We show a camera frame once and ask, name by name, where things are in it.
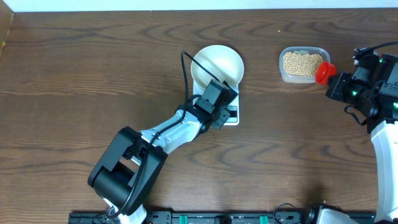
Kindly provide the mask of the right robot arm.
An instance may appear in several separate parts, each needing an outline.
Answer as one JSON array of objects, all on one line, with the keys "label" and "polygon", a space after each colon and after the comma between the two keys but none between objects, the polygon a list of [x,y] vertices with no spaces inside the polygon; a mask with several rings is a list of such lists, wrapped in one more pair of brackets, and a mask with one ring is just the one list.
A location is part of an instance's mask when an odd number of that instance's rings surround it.
[{"label": "right robot arm", "polygon": [[364,116],[376,154],[376,223],[397,223],[397,56],[356,49],[353,73],[328,77],[326,96]]}]

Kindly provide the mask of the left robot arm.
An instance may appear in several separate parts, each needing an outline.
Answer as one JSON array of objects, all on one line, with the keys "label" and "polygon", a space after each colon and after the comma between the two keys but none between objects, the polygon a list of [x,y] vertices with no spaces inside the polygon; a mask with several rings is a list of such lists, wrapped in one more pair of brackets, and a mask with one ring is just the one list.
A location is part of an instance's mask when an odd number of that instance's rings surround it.
[{"label": "left robot arm", "polygon": [[175,114],[151,129],[122,128],[88,177],[88,185],[109,205],[105,219],[143,223],[143,203],[168,155],[209,128],[221,129],[232,115],[237,87],[212,79],[201,95],[186,98]]}]

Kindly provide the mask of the red plastic measuring scoop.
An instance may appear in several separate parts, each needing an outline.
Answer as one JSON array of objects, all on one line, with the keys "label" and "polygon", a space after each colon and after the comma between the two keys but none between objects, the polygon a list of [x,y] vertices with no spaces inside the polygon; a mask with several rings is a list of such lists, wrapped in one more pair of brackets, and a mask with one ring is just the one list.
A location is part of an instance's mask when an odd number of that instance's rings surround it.
[{"label": "red plastic measuring scoop", "polygon": [[317,84],[326,85],[330,77],[336,75],[336,67],[330,62],[322,62],[315,74]]}]

